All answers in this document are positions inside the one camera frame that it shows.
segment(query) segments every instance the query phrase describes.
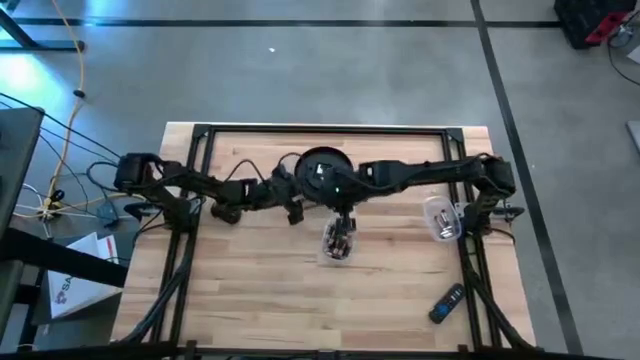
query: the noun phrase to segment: clear plastic container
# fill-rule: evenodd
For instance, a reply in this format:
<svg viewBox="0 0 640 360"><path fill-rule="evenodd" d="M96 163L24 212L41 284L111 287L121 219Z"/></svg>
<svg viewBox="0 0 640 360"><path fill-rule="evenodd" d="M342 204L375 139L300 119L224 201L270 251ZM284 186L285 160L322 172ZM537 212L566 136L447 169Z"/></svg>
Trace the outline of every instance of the clear plastic container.
<svg viewBox="0 0 640 360"><path fill-rule="evenodd" d="M462 224L458 214L444 196L432 196L422 204L424 221L429 228L431 237L436 241L451 242L462 234Z"/></svg>
<svg viewBox="0 0 640 360"><path fill-rule="evenodd" d="M356 218L355 212L349 214L351 219ZM327 224L324 227L324 232L322 234L322 239L320 241L320 251L318 252L318 264L321 265L329 265L329 266L344 266L348 265L351 262L351 258L353 257L353 253L356 249L357 243L357 231L354 230L343 239L346 241L346 248L344 251L341 251L340 258L336 258L337 256L329 255L329 245L332 241L332 231L335 229L336 221L340 218L340 215L337 213L331 214L331 218L327 221Z"/></svg>

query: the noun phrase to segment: wooden table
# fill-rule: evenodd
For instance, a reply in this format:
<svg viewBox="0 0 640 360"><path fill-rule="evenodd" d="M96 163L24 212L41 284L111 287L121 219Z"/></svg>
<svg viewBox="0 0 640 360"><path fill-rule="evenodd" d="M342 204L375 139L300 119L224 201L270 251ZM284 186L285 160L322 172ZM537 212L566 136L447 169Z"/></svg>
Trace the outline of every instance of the wooden table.
<svg viewBox="0 0 640 360"><path fill-rule="evenodd" d="M160 156L184 163L193 126L167 124ZM469 155L491 152L487 128L463 132ZM443 159L440 139L420 135L218 133L210 175L225 178L240 160L251 158L268 176L283 154L320 145L344 151L355 164ZM255 177L255 172L242 166L234 177ZM455 243L435 242L425 228L421 202L433 195L448 195L447 186L415 187L358 205L357 249L351 264L341 268L317 262L330 214L324 208L307 210L296 226L289 226L283 209L247 212L231 226L212 218L206 206L181 342L197 340L199 347L213 348L403 351L470 344L466 304L441 325L426 317L453 283L462 283ZM158 229L138 240L114 339L127 335L156 298L169 236ZM484 241L496 301L521 335L535 343L514 244L498 233ZM489 344L484 306L478 308Z"/></svg>

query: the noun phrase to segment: red object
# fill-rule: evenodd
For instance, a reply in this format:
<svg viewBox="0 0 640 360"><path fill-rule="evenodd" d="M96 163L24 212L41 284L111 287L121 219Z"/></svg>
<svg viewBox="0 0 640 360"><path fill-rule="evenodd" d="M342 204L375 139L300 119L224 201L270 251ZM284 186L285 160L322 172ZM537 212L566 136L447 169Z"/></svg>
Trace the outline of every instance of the red object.
<svg viewBox="0 0 640 360"><path fill-rule="evenodd" d="M611 34L611 32L624 22L628 12L620 11L610 13L598 25L598 27L585 39L589 44L600 44Z"/></svg>

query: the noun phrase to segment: desk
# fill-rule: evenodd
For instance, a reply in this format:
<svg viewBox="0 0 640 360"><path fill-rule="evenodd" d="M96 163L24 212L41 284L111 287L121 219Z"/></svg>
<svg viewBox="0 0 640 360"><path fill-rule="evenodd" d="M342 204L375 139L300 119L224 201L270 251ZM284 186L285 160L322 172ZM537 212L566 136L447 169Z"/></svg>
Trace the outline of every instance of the desk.
<svg viewBox="0 0 640 360"><path fill-rule="evenodd" d="M167 124L160 156L184 163L193 128L193 123ZM441 140L423 135L260 129L254 125L251 132L216 132L209 174L225 178L245 158L269 174L283 154L321 145L344 151L356 164L443 159ZM465 127L460 134L469 155L491 152L486 128ZM288 161L295 163L295 158ZM254 176L250 166L242 166L234 177ZM341 268L317 263L326 209L307 210L304 222L296 226L288 225L283 209L247 212L231 226L212 218L205 206L180 343L197 340L199 348L394 351L455 351L458 344L470 344L466 304L458 305L441 325L426 317L454 282L462 282L456 244L433 241L422 219L424 198L446 196L447 189L416 187L358 205L357 248L351 264ZM156 298L169 237L169 231L158 229L138 240L113 339L127 335ZM520 334L535 343L514 244L498 233L486 237L484 244L496 301ZM488 344L484 307L478 304ZM172 303L165 319L171 316ZM169 323L165 321L162 339L168 338Z"/></svg>

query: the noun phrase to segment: gray floor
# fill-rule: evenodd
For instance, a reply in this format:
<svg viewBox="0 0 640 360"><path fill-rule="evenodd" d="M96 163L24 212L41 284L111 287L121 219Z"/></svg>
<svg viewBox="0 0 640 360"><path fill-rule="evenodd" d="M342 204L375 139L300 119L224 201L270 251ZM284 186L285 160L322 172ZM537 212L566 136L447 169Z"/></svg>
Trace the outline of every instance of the gray floor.
<svg viewBox="0 0 640 360"><path fill-rule="evenodd" d="M555 19L552 0L481 3L487 20ZM70 17L473 20L467 0L60 4ZM55 12L48 1L22 0L14 15L55 17ZM63 27L25 29L35 38L67 38ZM494 150L512 157L473 28L76 31L88 43L88 99L74 126L120 153L156 151L167 121L228 121L486 125ZM640 352L640 315L634 311L640 297L640 224L635 221L640 157L625 123L639 120L640 88L615 74L605 48L577 52L560 30L491 29L490 35L585 352L634 358ZM639 65L617 61L629 76L640 79ZM0 69L1 91L66 118L78 79L74 54L2 54ZM55 124L45 126L62 134ZM27 180L44 192L55 157L43 146L38 146ZM82 171L92 161L74 149L69 163ZM109 174L102 176L107 181ZM82 201L71 180L63 187L72 200ZM87 190L98 195L88 185ZM21 202L33 204L28 196ZM514 202L524 205L522 195ZM87 219L57 231L78 233L96 225ZM538 342L564 351L528 217L518 220L515 231ZM108 320L55 324L38 344L105 342ZM91 335L69 336L69 329L78 326ZM15 343L5 340L2 350L11 351Z"/></svg>

